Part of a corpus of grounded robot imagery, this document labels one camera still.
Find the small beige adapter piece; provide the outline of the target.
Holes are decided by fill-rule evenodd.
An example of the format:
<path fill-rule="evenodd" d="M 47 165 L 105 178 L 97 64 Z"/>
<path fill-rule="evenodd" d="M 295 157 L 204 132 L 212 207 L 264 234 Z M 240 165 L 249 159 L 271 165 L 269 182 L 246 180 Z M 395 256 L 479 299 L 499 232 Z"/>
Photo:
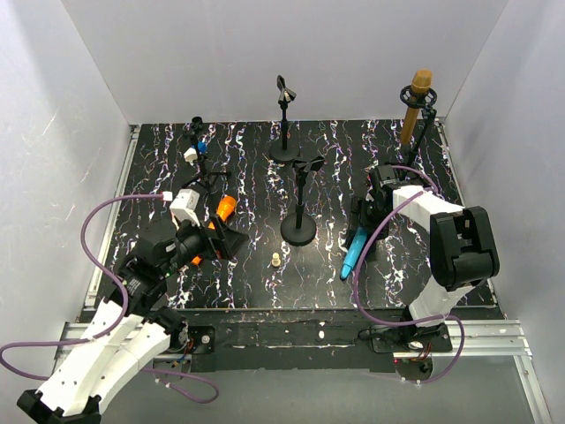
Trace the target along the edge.
<path fill-rule="evenodd" d="M 279 253 L 273 253 L 271 258 L 271 266 L 274 268 L 278 268 L 281 266 L 281 256 Z"/>

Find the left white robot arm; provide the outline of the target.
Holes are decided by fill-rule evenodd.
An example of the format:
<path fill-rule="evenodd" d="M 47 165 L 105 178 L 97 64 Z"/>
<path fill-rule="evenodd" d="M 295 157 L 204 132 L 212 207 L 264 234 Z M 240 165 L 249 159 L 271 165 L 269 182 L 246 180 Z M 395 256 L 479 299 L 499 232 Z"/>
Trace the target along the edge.
<path fill-rule="evenodd" d="M 18 407 L 37 423 L 99 423 L 113 397 L 157 355 L 182 348 L 189 323 L 170 307 L 154 308 L 167 279 L 201 258 L 231 260 L 249 239 L 214 216 L 208 227 L 184 221 L 172 238 L 140 238 L 118 275 L 123 287 L 103 300 L 76 345 Z"/>

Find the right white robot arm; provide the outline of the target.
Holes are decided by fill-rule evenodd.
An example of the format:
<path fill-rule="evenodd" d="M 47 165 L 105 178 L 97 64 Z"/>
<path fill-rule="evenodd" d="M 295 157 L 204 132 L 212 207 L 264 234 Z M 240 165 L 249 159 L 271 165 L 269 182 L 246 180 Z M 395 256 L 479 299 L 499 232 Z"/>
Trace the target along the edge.
<path fill-rule="evenodd" d="M 469 292 L 500 271 L 489 216 L 482 207 L 465 208 L 443 200 L 437 185 L 418 170 L 381 165 L 368 172 L 370 198 L 361 201 L 358 226 L 366 233 L 353 271 L 353 296 L 368 320 L 390 328 L 414 330 L 443 324 L 453 307 Z M 405 309 L 400 322 L 384 322 L 361 305 L 358 278 L 365 256 L 378 239 L 388 236 L 388 223 L 402 215 L 429 235 L 431 276 L 421 293 Z"/>

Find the gold microphone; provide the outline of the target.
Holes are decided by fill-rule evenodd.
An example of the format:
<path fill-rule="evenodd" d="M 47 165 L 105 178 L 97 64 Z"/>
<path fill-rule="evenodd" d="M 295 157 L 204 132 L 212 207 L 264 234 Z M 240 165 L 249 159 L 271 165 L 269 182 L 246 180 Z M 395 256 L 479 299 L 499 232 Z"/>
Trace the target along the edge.
<path fill-rule="evenodd" d="M 429 69 L 416 71 L 409 86 L 401 90 L 401 101 L 407 106 L 400 141 L 403 147 L 408 146 L 418 120 L 418 113 L 427 104 L 434 105 L 437 94 L 432 89 L 433 73 Z"/>

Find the blue microphone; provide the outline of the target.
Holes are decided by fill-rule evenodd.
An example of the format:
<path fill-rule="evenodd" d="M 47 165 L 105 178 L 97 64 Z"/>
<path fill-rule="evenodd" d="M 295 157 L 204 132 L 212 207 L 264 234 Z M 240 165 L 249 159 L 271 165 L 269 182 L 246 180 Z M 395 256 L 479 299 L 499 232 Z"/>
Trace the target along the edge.
<path fill-rule="evenodd" d="M 340 278 L 343 281 L 348 278 L 351 271 L 356 267 L 358 258 L 363 251 L 367 237 L 368 237 L 367 231 L 362 227 L 358 227 L 350 243 L 350 247 L 348 248 L 345 259 L 343 261 L 343 265 L 340 273 Z"/>

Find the left tripod clip stand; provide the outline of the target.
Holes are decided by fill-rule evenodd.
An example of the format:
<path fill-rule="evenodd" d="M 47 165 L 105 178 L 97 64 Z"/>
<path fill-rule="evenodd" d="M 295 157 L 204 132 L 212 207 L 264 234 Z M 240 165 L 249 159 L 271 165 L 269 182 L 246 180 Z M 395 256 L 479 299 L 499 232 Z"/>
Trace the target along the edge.
<path fill-rule="evenodd" d="M 215 191 L 215 183 L 217 179 L 219 177 L 229 179 L 231 177 L 231 172 L 227 170 L 213 171 L 207 169 L 207 156 L 201 153 L 199 148 L 199 136 L 202 132 L 202 117 L 193 117 L 188 129 L 184 130 L 183 137 L 191 142 L 191 146 L 195 150 L 198 172 L 193 178 L 184 183 L 181 188 L 188 189 L 191 186 L 197 185 L 202 187 L 205 193 L 211 194 Z"/>

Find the round-base mic stand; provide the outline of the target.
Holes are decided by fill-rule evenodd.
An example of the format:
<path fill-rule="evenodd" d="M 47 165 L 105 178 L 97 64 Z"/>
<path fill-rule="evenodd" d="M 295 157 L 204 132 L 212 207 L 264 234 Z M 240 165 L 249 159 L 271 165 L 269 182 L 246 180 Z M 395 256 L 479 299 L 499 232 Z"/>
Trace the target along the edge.
<path fill-rule="evenodd" d="M 298 158 L 300 153 L 300 147 L 298 145 L 289 144 L 289 121 L 287 119 L 287 109 L 291 102 L 296 99 L 296 93 L 291 89 L 287 88 L 285 78 L 282 75 L 278 75 L 276 78 L 276 85 L 280 91 L 278 97 L 278 104 L 282 112 L 282 118 L 280 121 L 280 143 L 272 144 L 269 148 L 270 159 L 274 163 L 286 164 L 292 163 Z"/>
<path fill-rule="evenodd" d="M 282 220 L 280 227 L 283 240 L 291 246 L 306 246 L 316 236 L 316 223 L 311 216 L 305 213 L 304 188 L 308 174 L 312 171 L 319 171 L 324 164 L 325 159 L 322 155 L 318 155 L 310 161 L 297 159 L 293 163 L 298 188 L 298 201 L 295 212 L 288 214 Z"/>

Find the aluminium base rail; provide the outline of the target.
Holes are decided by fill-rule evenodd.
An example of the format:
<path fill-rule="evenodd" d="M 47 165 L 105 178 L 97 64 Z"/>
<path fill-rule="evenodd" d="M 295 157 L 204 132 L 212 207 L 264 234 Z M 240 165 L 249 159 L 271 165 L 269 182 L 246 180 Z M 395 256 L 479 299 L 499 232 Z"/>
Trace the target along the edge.
<path fill-rule="evenodd" d="M 434 353 L 438 382 L 413 387 L 405 360 L 358 339 L 357 308 L 180 308 L 215 331 L 185 362 L 195 381 L 174 388 L 140 374 L 109 405 L 106 423 L 532 423 L 530 374 L 492 349 L 458 361 Z"/>

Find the orange microphone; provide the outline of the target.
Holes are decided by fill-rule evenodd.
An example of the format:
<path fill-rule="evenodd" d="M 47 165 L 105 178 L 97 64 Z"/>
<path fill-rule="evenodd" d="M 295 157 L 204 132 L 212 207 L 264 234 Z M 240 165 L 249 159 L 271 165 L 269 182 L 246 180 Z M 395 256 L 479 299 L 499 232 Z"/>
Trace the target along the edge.
<path fill-rule="evenodd" d="M 237 201 L 233 197 L 226 195 L 219 202 L 218 207 L 216 209 L 216 214 L 221 218 L 221 220 L 224 223 L 226 223 L 228 218 L 234 213 L 236 205 L 237 205 Z M 215 225 L 213 224 L 212 221 L 209 222 L 208 229 L 215 230 Z M 199 266 L 202 259 L 203 258 L 201 256 L 195 256 L 192 259 L 191 264 L 195 266 Z"/>

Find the black marbled table mat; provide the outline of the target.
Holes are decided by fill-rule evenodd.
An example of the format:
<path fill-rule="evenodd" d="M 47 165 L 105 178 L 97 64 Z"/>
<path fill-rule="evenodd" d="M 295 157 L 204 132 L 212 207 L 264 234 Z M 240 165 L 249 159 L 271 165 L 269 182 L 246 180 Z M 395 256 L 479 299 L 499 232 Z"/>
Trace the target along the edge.
<path fill-rule="evenodd" d="M 125 193 L 176 192 L 195 174 L 183 158 L 190 147 L 182 139 L 186 124 L 144 124 L 134 136 L 137 144 Z M 231 195 L 237 209 L 230 226 L 248 234 L 233 261 L 203 261 L 168 281 L 165 299 L 180 308 L 354 308 L 351 276 L 340 279 L 344 240 L 353 195 L 365 193 L 365 169 L 380 163 L 403 162 L 397 137 L 400 120 L 326 120 L 290 124 L 289 144 L 306 158 L 323 155 L 326 163 L 308 176 L 305 211 L 317 223 L 315 240 L 304 247 L 283 241 L 280 223 L 294 211 L 295 173 L 272 163 L 268 149 L 279 144 L 278 122 L 205 124 L 207 166 L 232 172 L 220 179 L 217 199 Z M 462 203 L 456 187 L 441 124 L 428 129 L 413 166 L 429 176 L 441 196 Z M 106 266 L 119 262 L 138 241 L 149 221 L 171 218 L 168 208 L 152 201 L 127 201 L 120 208 L 109 242 Z M 376 243 L 371 261 L 365 259 L 359 278 L 365 307 L 403 307 L 415 299 L 431 276 L 428 234 L 403 216 L 389 225 L 390 235 Z M 281 266 L 271 266 L 273 253 Z"/>

